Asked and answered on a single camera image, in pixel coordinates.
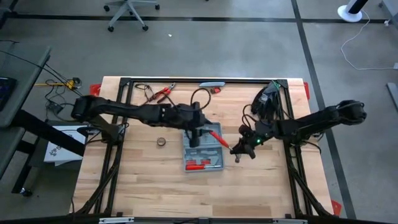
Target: wire cutters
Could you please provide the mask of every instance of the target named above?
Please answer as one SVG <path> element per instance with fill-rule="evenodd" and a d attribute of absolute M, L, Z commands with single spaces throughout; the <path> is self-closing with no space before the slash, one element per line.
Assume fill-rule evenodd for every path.
<path fill-rule="evenodd" d="M 169 87 L 165 87 L 163 90 L 157 91 L 144 104 L 149 103 L 152 100 L 156 100 L 160 95 L 163 95 L 163 94 L 169 95 L 171 93 L 171 89 L 174 88 L 174 86 L 175 86 L 175 83 L 172 83 Z M 164 96 L 162 99 L 160 99 L 157 103 L 161 103 L 164 99 L 166 99 L 166 96 Z"/>
<path fill-rule="evenodd" d="M 156 103 L 161 103 L 166 100 L 167 96 L 172 92 L 172 89 L 175 87 L 175 83 L 172 83 L 169 87 L 164 88 L 163 90 L 159 91 L 159 94 L 163 94 L 164 96 L 158 100 Z"/>

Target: desk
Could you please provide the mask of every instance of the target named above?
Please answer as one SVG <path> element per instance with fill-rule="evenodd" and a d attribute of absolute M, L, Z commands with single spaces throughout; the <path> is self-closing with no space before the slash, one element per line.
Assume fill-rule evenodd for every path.
<path fill-rule="evenodd" d="M 12 189 L 12 193 L 18 194 L 21 192 L 29 174 L 29 162 L 35 148 L 34 145 L 21 141 L 25 131 L 52 141 L 78 154 L 83 154 L 84 145 L 21 109 L 39 77 L 42 67 L 45 66 L 45 63 L 50 58 L 50 47 L 2 41 L 0 42 L 0 50 L 3 51 L 0 52 L 0 76 L 17 80 L 14 91 L 3 110 L 0 111 L 0 142 L 2 143 L 0 147 L 0 179 L 4 175 L 15 150 L 28 154 L 29 156 Z M 21 57 L 31 63 L 12 55 Z"/>
<path fill-rule="evenodd" d="M 104 77 L 100 96 L 115 100 L 120 78 Z M 288 84 L 295 117 L 309 114 L 302 79 L 288 79 Z M 158 91 L 169 83 L 150 85 Z M 175 103 L 189 103 L 197 88 L 197 83 L 178 83 L 170 97 Z M 257 84 L 227 84 L 221 93 L 212 96 L 210 105 L 203 110 L 210 121 L 221 123 L 223 137 L 232 146 L 239 139 L 242 108 L 252 102 L 261 88 L 262 85 Z M 205 92 L 198 92 L 195 98 L 203 105 L 208 97 Z M 144 92 L 133 89 L 131 103 L 139 105 L 144 101 Z M 103 117 L 111 122 L 112 116 Z M 280 218 L 286 213 L 294 215 L 282 141 L 265 142 L 256 148 L 254 160 L 243 156 L 239 164 L 224 149 L 223 171 L 188 174 L 182 167 L 181 130 L 152 128 L 133 119 L 128 122 L 113 215 L 116 212 L 123 212 L 125 217 Z M 158 137 L 166 138 L 164 147 L 157 147 Z M 86 147 L 73 197 L 75 210 L 82 207 L 98 186 L 105 149 L 104 144 L 97 142 Z M 319 151 L 306 145 L 302 147 L 302 157 L 308 186 L 332 213 Z M 298 194 L 305 211 L 300 190 Z M 107 198 L 103 197 L 102 209 Z"/>

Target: toolbox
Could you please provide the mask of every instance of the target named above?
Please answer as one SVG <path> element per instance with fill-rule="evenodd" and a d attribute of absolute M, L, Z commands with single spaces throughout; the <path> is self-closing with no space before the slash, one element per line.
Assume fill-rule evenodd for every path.
<path fill-rule="evenodd" d="M 221 135 L 221 124 L 205 124 L 198 129 L 209 129 Z M 205 133 L 199 137 L 198 147 L 189 147 L 190 131 L 182 132 L 183 143 L 183 169 L 186 172 L 219 171 L 224 169 L 224 157 L 222 145 L 210 134 Z"/>

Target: gray concrete floor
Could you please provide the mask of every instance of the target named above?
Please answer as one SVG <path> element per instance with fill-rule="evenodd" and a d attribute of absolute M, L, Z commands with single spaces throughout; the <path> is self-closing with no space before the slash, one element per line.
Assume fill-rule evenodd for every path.
<path fill-rule="evenodd" d="M 103 16 L 105 1 L 20 0 L 24 14 Z M 294 18 L 290 0 L 163 0 L 162 9 L 139 8 L 142 16 L 275 17 Z M 303 18 L 336 19 L 345 0 L 298 0 Z M 369 1 L 372 19 L 386 16 Z M 296 23 L 151 21 L 142 32 L 135 21 L 119 21 L 109 33 L 107 21 L 8 19 L 0 39 L 50 45 L 49 64 L 67 77 L 80 77 L 81 92 L 107 75 L 188 77 L 299 77 L 311 83 Z M 326 105 L 355 99 L 365 103 L 368 118 L 359 126 L 333 128 L 358 219 L 398 220 L 398 113 L 385 84 L 398 82 L 398 71 L 357 71 L 340 52 L 342 43 L 362 24 L 304 24 L 310 52 Z M 391 67 L 398 62 L 398 33 L 393 27 L 370 24 L 346 48 L 358 67 Z M 41 74 L 38 82 L 51 78 Z M 318 109 L 311 88 L 310 107 Z M 47 89 L 34 88 L 24 109 L 45 118 Z M 73 93 L 66 99 L 73 102 Z M 342 202 L 326 140 L 320 143 L 328 186 L 333 200 Z M 22 167 L 16 154 L 0 180 L 0 220 L 61 215 L 68 212 L 77 173 L 35 170 L 27 185 L 34 196 L 11 195 Z"/>

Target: electronic device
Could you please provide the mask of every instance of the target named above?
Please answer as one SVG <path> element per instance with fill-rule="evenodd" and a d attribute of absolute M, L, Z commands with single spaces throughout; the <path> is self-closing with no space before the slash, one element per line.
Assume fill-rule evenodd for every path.
<path fill-rule="evenodd" d="M 15 89 L 17 80 L 8 77 L 0 77 L 0 111 L 5 107 L 12 91 Z"/>

